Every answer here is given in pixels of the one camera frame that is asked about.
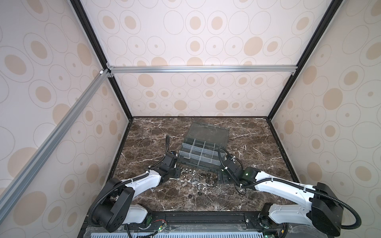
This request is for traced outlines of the black corner frame post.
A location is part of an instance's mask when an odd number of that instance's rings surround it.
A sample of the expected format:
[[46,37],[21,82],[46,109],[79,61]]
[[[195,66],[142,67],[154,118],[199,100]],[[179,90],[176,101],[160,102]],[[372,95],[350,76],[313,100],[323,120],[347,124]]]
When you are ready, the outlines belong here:
[[297,62],[296,71],[291,74],[291,76],[286,81],[286,84],[284,88],[282,89],[279,97],[277,98],[274,106],[272,107],[267,120],[268,122],[271,122],[272,119],[275,117],[275,114],[279,110],[281,104],[283,103],[285,97],[291,90],[294,82],[296,81],[297,77],[301,73],[302,69],[304,68],[305,64],[307,63],[308,59],[312,55],[313,51],[316,49],[316,46],[318,45],[320,39],[328,29],[329,24],[332,22],[333,18],[335,17],[336,13],[338,12],[340,6],[343,4],[343,0],[334,0],[331,1],[328,5],[328,8],[324,15],[322,16],[322,19],[318,22],[317,28],[314,31],[311,40],[308,42],[304,52],[301,55],[301,58]]
[[[106,56],[103,52],[103,49],[101,47],[101,44],[98,40],[98,37],[95,34],[95,31],[90,23],[90,20],[85,12],[85,9],[81,3],[81,1],[78,0],[70,0],[69,1],[74,9],[74,12],[76,16],[79,19],[79,22],[82,25],[82,28],[96,54],[97,59],[99,60],[101,66],[103,69],[111,69],[108,65],[108,61],[106,59]],[[132,113],[130,109],[128,108],[128,105],[126,103],[125,98],[123,97],[122,91],[120,89],[120,86],[118,85],[116,78],[114,76],[110,76],[109,82],[111,83],[112,88],[114,89],[114,92],[117,96],[117,99],[119,100],[122,109],[124,113],[126,114],[129,121],[131,121],[134,117],[132,116]]]

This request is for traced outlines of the aluminium crossbar back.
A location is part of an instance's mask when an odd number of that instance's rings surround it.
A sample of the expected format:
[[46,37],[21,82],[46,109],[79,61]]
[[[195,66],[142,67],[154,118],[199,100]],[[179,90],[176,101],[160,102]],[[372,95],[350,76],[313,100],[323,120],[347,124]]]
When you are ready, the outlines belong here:
[[296,65],[113,66],[111,73],[295,72]]

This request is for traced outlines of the aluminium crossbar left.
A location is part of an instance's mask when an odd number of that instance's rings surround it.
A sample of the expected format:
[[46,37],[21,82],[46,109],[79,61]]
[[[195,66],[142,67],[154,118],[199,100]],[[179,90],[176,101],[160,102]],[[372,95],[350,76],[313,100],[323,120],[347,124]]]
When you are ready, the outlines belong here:
[[34,180],[47,159],[49,159],[62,138],[66,135],[68,130],[79,117],[80,113],[90,102],[98,88],[108,78],[109,73],[110,70],[106,68],[97,75],[75,104],[69,109],[56,128],[47,137],[44,143],[36,150],[28,163],[18,173],[9,188],[7,188],[1,197],[1,223],[4,222],[5,218]]

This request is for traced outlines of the black corner frame post left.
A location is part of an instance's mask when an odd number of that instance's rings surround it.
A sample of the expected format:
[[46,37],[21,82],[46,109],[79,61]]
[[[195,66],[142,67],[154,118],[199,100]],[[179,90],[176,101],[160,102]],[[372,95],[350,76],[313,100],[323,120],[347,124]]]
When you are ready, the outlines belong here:
[[[81,1],[78,0],[70,0],[69,1],[74,9],[74,12],[76,16],[79,19],[79,22],[82,25],[82,28],[96,54],[97,59],[99,60],[101,66],[103,69],[111,69],[108,65],[108,61],[106,59],[106,56],[103,52],[103,49],[101,47],[101,44],[98,40],[98,37],[95,34],[95,31],[90,23],[90,20],[85,12],[85,9],[81,3]],[[114,89],[114,92],[117,96],[117,99],[119,100],[122,109],[124,113],[126,114],[129,121],[131,121],[134,117],[132,116],[132,113],[130,109],[128,108],[128,105],[126,103],[125,98],[123,97],[122,91],[120,89],[120,86],[118,85],[116,78],[114,76],[110,76],[109,82],[111,83],[112,88]]]

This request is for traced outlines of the black corner frame post right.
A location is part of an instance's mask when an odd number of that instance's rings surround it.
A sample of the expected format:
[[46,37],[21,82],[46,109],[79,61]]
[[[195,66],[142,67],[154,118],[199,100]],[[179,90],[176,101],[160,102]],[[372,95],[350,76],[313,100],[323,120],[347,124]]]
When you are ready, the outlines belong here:
[[296,71],[291,74],[291,76],[286,81],[286,84],[284,88],[282,89],[279,97],[277,98],[274,106],[272,107],[267,120],[268,122],[271,122],[272,119],[275,117],[275,114],[279,110],[281,104],[283,103],[285,97],[291,90],[294,82],[296,81],[297,77],[301,73],[302,69],[304,68],[305,64],[307,63],[308,59],[312,55],[313,51],[316,49],[316,46],[318,45],[320,39],[328,29],[329,24],[332,22],[333,18],[335,17],[336,13],[338,12],[340,6],[343,4],[343,0],[334,0],[331,1],[328,5],[328,8],[324,15],[322,16],[322,19],[318,22],[317,28],[314,31],[311,40],[308,42],[304,52],[301,55],[301,58],[297,62]]

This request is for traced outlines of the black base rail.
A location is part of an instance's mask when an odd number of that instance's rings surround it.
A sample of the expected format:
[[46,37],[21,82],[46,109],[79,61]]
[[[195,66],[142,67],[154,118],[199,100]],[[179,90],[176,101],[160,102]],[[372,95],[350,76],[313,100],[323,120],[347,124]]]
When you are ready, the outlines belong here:
[[151,224],[122,225],[109,233],[84,223],[80,238],[325,238],[313,226],[260,226],[258,212],[154,212]]

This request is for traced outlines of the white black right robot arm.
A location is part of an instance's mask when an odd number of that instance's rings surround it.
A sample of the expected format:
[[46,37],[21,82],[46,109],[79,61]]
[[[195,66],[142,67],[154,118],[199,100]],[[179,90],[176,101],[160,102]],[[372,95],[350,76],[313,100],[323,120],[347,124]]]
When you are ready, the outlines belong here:
[[266,203],[256,218],[262,229],[294,223],[313,226],[327,236],[340,236],[343,206],[328,186],[295,183],[252,167],[242,169],[233,160],[220,164],[222,172],[239,188],[271,193],[293,202],[292,205]]

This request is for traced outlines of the clear plastic organizer box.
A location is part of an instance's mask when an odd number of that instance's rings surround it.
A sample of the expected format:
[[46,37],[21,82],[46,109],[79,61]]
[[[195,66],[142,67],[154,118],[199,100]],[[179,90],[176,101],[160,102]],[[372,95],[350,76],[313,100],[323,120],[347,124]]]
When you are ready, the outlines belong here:
[[215,173],[221,168],[218,148],[226,148],[228,139],[228,128],[193,122],[179,148],[179,161]]

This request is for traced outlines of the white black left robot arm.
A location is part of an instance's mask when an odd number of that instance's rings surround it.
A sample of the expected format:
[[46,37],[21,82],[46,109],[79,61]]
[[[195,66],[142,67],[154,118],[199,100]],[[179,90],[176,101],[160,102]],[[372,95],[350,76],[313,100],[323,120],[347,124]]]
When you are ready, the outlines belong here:
[[148,216],[148,210],[141,205],[133,205],[133,200],[147,190],[166,183],[180,174],[176,167],[175,151],[167,152],[162,160],[134,178],[108,180],[88,210],[88,223],[102,227],[108,232],[130,223],[141,224]]

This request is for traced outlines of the pile of screws and nuts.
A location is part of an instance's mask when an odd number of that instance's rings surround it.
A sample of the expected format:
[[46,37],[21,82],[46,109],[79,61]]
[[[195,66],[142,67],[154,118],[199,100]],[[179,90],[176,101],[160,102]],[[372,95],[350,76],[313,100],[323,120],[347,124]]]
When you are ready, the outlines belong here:
[[210,195],[219,190],[216,174],[188,167],[181,168],[178,182],[179,192],[186,196]]

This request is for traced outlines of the aluminium crossbar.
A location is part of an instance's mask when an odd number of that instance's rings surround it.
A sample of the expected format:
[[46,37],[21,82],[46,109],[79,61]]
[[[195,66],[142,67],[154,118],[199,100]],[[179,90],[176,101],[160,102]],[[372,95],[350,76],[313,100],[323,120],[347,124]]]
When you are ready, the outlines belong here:
[[296,65],[113,66],[111,73],[295,72]]
[[44,143],[36,150],[28,163],[18,173],[9,188],[7,188],[1,197],[1,223],[4,222],[5,218],[34,180],[47,159],[49,159],[62,138],[66,135],[68,130],[79,117],[80,113],[90,102],[98,88],[108,78],[109,73],[110,70],[106,68],[97,75],[75,104],[69,109],[56,128],[47,137]]

